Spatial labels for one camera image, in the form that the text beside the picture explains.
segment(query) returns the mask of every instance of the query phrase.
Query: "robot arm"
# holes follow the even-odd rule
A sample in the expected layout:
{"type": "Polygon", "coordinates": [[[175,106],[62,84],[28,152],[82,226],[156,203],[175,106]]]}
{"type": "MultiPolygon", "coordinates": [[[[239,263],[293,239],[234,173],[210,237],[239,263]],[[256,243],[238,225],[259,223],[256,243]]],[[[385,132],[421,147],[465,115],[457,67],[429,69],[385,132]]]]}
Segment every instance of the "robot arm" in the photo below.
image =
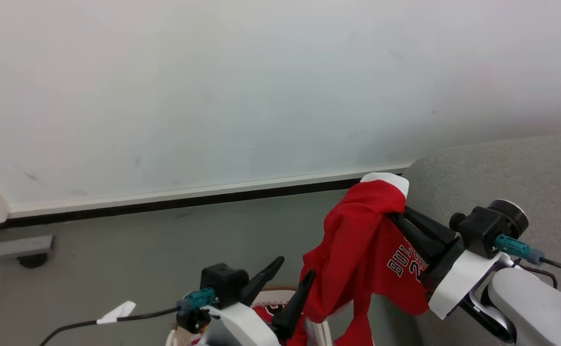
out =
{"type": "Polygon", "coordinates": [[[202,270],[200,290],[179,300],[178,325],[196,334],[206,332],[199,345],[206,346],[279,346],[279,340],[291,339],[313,285],[311,270],[298,285],[287,309],[267,324],[250,308],[264,285],[274,278],[284,258],[276,258],[252,280],[245,270],[219,263],[202,270]]]}
{"type": "Polygon", "coordinates": [[[461,307],[504,342],[561,345],[560,291],[501,251],[522,254],[532,263],[542,260],[542,252],[516,246],[522,243],[514,239],[528,228],[521,208],[496,200],[468,216],[456,213],[449,228],[408,207],[392,220],[428,264],[419,280],[430,309],[441,319],[461,307]],[[477,298],[476,290],[490,278],[477,298]]]}

